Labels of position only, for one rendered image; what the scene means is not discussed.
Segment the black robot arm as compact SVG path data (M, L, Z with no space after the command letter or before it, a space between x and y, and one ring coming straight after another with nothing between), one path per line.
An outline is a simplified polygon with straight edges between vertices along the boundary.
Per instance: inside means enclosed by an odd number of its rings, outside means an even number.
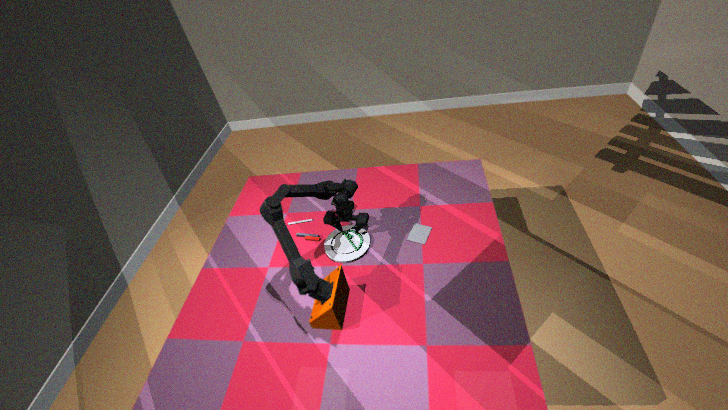
M292 236L283 220L281 201L285 197L316 197L328 200L332 196L331 205L335 205L338 211L349 208L354 209L352 198L358 185L353 180L346 178L342 183L324 181L318 184L287 185L281 184L272 196L268 196L260 207L260 213L266 222L272 227L274 234L289 263L289 273L292 283L296 285L299 294L305 295L325 303L332 295L334 282L327 282L314 273L314 267L310 259L301 257ZM337 194L338 193L338 194Z

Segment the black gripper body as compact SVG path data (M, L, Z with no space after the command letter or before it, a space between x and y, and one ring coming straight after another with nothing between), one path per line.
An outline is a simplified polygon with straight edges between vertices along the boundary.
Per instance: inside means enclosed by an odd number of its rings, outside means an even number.
M327 211L323 222L326 225L335 224L336 221L341 222L350 222L350 221L356 221L356 224L359 227L366 227L368 220L369 220L369 214L368 213L359 213L358 215L352 215L353 211L351 212L351 203L349 203L349 208L344 211ZM338 215L335 215L338 214Z

